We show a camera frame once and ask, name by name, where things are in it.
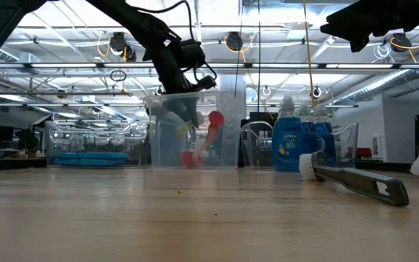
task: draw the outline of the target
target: wooden table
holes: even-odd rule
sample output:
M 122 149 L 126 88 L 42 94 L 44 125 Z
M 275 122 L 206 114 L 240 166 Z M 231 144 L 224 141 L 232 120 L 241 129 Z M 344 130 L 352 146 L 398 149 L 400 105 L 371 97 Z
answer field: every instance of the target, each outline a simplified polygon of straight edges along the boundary
M 0 171 L 0 261 L 419 261 L 410 206 L 271 171 Z

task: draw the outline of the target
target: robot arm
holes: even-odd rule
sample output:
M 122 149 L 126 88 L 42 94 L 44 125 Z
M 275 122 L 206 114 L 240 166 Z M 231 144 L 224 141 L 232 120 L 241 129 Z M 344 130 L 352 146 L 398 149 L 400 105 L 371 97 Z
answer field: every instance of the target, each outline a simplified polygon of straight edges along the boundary
M 57 0 L 0 0 L 0 48 L 23 17 L 37 10 L 46 1 Z M 152 61 L 166 94 L 198 92 L 216 85 L 211 76 L 205 76 L 197 84 L 192 84 L 181 70 L 196 69 L 206 64 L 201 43 L 193 39 L 181 41 L 166 23 L 141 12 L 144 9 L 131 7 L 125 0 L 86 1 L 124 26 L 145 47 L 143 60 Z M 165 41 L 170 41 L 170 44 L 166 46 Z M 196 112 L 189 115 L 192 122 L 197 122 L 193 119 Z
M 404 32 L 419 26 L 419 0 L 360 0 L 326 18 L 322 33 L 350 42 L 352 52 L 360 52 L 373 36 L 390 30 Z

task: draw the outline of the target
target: bottle label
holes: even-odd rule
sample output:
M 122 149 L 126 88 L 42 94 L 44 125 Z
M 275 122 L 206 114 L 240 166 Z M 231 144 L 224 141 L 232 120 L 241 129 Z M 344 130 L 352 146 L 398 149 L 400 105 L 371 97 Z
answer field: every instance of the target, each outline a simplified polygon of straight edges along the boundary
M 303 134 L 301 132 L 288 132 L 273 137 L 273 150 L 275 159 L 280 162 L 298 161 L 303 153 Z

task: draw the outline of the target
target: clear plastic bin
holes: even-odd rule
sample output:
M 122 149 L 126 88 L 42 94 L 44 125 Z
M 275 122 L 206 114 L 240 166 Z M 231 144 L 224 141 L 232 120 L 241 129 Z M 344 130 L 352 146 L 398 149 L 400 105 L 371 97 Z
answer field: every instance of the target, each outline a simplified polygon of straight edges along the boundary
M 240 118 L 234 115 L 237 102 L 223 92 L 198 92 L 153 96 L 145 99 L 150 115 L 151 166 L 153 168 L 237 167 L 239 154 Z M 199 112 L 198 127 L 186 123 L 191 108 Z M 177 116 L 179 110 L 183 116 Z M 195 166 L 185 164 L 184 155 L 193 154 L 205 144 L 210 121 L 208 115 L 219 111 L 224 123 L 217 128 L 214 143 L 202 150 L 201 162 Z
M 48 165 L 139 167 L 147 162 L 147 125 L 144 122 L 131 122 L 112 130 L 93 130 L 46 122 Z
M 355 167 L 358 123 L 333 130 L 336 167 Z M 244 163 L 251 168 L 272 168 L 272 129 L 268 122 L 251 122 L 242 127 Z
M 335 128 L 335 155 L 338 167 L 355 167 L 356 148 L 358 145 L 358 123 L 351 123 L 344 128 Z
M 241 129 L 244 165 L 252 168 L 273 168 L 273 127 L 264 121 L 250 122 Z

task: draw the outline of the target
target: blue dish soap bottle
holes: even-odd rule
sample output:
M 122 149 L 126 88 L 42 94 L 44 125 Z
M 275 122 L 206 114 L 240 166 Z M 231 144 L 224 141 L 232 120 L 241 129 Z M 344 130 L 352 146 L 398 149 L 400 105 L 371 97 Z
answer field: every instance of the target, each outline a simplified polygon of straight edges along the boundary
M 332 134 L 332 126 L 329 122 L 327 109 L 324 106 L 316 107 L 314 126 L 317 150 L 326 153 L 329 165 L 334 167 L 336 162 L 335 138 Z
M 274 169 L 281 172 L 297 172 L 299 158 L 305 150 L 300 119 L 295 113 L 291 96 L 286 95 L 281 102 L 279 116 L 273 130 Z
M 298 110 L 298 117 L 302 125 L 303 141 L 305 143 L 305 154 L 316 152 L 316 133 L 311 115 L 311 109 L 308 104 L 303 104 Z

